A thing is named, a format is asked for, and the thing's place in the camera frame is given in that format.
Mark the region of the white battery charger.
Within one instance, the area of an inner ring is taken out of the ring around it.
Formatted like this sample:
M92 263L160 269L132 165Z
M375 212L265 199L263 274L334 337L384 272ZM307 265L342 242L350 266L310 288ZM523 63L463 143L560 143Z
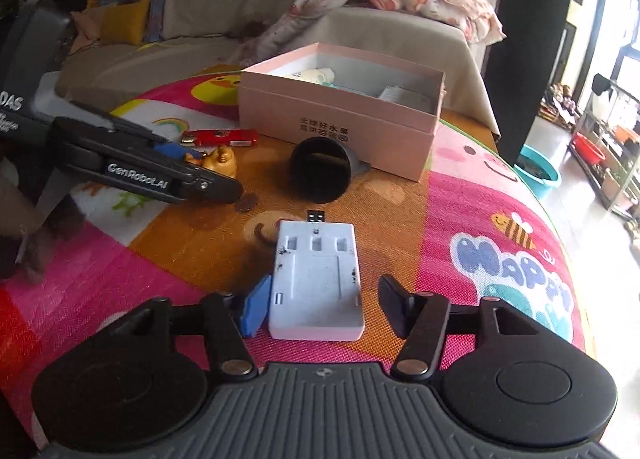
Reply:
M353 342L363 335L361 280L352 224L321 210L279 227L268 313L276 340Z

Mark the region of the cream lotion tube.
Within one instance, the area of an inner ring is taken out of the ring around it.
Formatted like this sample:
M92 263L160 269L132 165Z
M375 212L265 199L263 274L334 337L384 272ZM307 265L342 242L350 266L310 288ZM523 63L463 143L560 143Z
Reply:
M295 78L307 83L321 84L322 82L331 82L335 80L335 73L331 68L314 68L306 69L294 73Z

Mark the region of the golden bear figurine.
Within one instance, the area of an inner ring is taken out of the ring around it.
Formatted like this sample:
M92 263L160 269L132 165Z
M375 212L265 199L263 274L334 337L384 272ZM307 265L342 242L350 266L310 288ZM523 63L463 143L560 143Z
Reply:
M187 153L184 161L230 178L235 178L238 173L235 154L227 146L219 146L209 153L200 152L197 156Z

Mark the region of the red lighter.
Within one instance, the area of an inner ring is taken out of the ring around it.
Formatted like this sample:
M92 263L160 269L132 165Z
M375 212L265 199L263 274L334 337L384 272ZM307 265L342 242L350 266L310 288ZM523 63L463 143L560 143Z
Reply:
M180 144L186 147L252 147L258 143L254 130L230 128L230 130L187 130L180 137Z

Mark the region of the beige covered sofa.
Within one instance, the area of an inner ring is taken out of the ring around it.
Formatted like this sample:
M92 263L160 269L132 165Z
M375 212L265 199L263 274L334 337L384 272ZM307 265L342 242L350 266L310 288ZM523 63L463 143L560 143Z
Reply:
M102 111L216 66L323 43L442 71L449 110L497 125L474 58L503 37L488 0L139 0L73 22L78 37L55 90Z

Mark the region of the yellow cushion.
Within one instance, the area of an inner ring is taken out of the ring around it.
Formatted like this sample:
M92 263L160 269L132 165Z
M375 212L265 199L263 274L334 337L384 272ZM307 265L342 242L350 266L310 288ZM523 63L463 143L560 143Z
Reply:
M105 44L141 45L148 23L151 0L137 0L105 11L100 41Z

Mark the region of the black cylindrical cup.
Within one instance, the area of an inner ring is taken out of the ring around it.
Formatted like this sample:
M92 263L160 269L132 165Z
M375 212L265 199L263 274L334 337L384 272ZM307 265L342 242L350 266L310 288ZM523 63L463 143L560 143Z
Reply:
M288 162L288 176L299 197L317 204L340 199L352 181L371 171L349 147L332 138L300 142Z

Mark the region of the colourful cartoon play mat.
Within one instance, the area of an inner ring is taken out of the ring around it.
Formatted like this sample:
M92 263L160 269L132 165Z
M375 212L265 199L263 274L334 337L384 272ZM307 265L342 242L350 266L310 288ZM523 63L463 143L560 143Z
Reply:
M262 326L247 346L269 361L378 361L401 343L378 306L378 278L433 291L454 304L501 297L574 344L584 323L562 242L537 198L503 159L443 119L416 182L372 170L306 219L288 167L292 146L262 138L236 153L243 197L232 204L168 205L87 182L72 193L84 223L59 237L40 283L1 288L1 390L28 431L30 391L58 356L151 297L190 304L244 292L271 276L278 306L316 306L321 280L358 257L364 328L332 341L319 323Z

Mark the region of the teal plastic basin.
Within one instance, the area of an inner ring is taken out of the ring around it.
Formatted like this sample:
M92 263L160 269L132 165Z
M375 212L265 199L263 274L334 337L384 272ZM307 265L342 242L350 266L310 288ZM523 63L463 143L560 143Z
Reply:
M514 171L541 200L562 182L559 171L539 151L524 145L514 163Z

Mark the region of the pink cardboard box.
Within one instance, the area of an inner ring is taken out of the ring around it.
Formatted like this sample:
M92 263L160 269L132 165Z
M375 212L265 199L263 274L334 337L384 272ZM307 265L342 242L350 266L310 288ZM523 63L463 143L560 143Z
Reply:
M333 83L345 89L294 76L314 68L331 68ZM379 100L386 86L432 97L434 114ZM442 71L376 52L316 43L244 69L239 119L243 128L292 144L332 138L377 170L416 182L432 149L444 96Z

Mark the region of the white packet in box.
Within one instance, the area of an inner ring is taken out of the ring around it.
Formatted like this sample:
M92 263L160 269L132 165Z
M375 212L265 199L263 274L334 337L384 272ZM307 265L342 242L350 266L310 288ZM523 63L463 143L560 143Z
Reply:
M386 86L378 99L434 114L434 99L432 97L401 86Z

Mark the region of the red plastic basin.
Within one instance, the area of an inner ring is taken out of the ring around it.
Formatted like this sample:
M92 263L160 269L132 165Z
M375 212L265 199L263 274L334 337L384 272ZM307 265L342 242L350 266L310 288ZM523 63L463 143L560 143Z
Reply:
M605 160L605 155L598 146L581 133L576 133L573 136L573 146L578 156L590 166L600 164Z

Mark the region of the metal shelf rack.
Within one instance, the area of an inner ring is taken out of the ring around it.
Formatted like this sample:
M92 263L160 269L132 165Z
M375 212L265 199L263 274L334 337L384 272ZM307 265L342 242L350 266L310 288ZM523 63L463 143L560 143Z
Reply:
M573 136L585 135L605 160L588 165L576 152ZM568 152L584 170L606 211L631 219L639 212L639 99L617 82L596 74L585 111L578 119Z

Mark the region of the floral pink blanket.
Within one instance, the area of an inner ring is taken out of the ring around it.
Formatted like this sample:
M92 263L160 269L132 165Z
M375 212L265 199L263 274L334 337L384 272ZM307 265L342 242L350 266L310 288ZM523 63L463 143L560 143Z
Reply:
M350 0L295 0L288 11L258 37L242 44L234 60L254 64L276 53L312 24ZM506 38L494 6L488 0L366 0L382 11L403 12L448 24L469 44L489 46Z

